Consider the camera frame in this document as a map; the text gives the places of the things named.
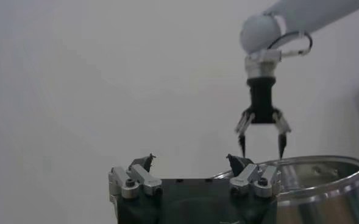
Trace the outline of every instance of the black cable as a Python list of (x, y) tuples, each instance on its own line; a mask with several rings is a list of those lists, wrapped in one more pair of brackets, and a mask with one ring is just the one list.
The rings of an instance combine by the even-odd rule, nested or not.
[(293, 32), (285, 33), (281, 37), (278, 37), (277, 39), (275, 39), (267, 49), (271, 49), (276, 43), (278, 43), (280, 40), (282, 40), (282, 39), (284, 39), (286, 37), (300, 36), (301, 34), (303, 34), (305, 37), (308, 38), (308, 40), (309, 40), (308, 50), (310, 51), (312, 49), (312, 46), (313, 46), (313, 39), (312, 39), (312, 37), (311, 37), (311, 35), (309, 33), (307, 33), (307, 32), (302, 33), (300, 31), (293, 31)]

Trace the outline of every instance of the metal gripper jaw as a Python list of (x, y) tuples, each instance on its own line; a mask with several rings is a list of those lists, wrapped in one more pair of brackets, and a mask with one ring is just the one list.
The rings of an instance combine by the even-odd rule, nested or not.
[(282, 113), (273, 108), (273, 113), (271, 114), (272, 119), (270, 122), (259, 122), (256, 120), (257, 115), (251, 108), (247, 109), (242, 113), (242, 117), (236, 126), (236, 133), (238, 134), (238, 142), (241, 147), (243, 157), (246, 157), (246, 130), (250, 124), (274, 124), (278, 129), (278, 147), (279, 147), (279, 158), (281, 159), (286, 147), (286, 134), (291, 132), (290, 126), (286, 119), (283, 117)]

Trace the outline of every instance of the metal bowl rim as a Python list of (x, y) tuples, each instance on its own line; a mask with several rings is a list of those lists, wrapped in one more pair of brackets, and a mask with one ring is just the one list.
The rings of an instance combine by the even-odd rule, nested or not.
[[(292, 157), (286, 158), (282, 160), (273, 160), (267, 161), (264, 163), (259, 163), (259, 166), (264, 165), (283, 165), (283, 164), (300, 164), (300, 163), (307, 163), (307, 162), (324, 162), (324, 161), (331, 161), (331, 162), (341, 162), (341, 163), (349, 163), (359, 167), (359, 159), (348, 157), (348, 156), (335, 156), (335, 155), (319, 155), (319, 156), (300, 156), (300, 157)], [(315, 187), (308, 187), (299, 190), (294, 190), (290, 192), (283, 192), (279, 195), (280, 200), (287, 200), (291, 197), (311, 197), (314, 195), (327, 193), (328, 191), (332, 191), (335, 189), (344, 189), (347, 185), (350, 185), (356, 182), (359, 179), (359, 170), (347, 177), (341, 178), (339, 180), (321, 184)]]

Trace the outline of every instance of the silver connector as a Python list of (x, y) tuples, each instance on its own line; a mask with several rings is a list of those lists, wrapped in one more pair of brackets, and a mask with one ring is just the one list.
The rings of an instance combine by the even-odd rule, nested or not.
[(145, 194), (158, 195), (162, 193), (162, 181), (161, 179), (153, 177), (147, 170), (141, 167), (139, 164), (132, 165), (130, 167), (129, 175), (140, 182), (143, 185)]
[(274, 77), (274, 70), (281, 59), (282, 53), (278, 49), (268, 49), (247, 56), (244, 63), (248, 78)]

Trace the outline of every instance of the white wall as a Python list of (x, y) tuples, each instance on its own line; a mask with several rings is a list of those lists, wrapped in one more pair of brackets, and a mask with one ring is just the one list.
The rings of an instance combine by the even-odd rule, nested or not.
[[(274, 1), (0, 1), (0, 223), (113, 223), (107, 171), (152, 152), (158, 177), (238, 154), (249, 105), (241, 23)], [(359, 12), (277, 69), (286, 156), (359, 158)], [(277, 158), (274, 127), (248, 154)]]

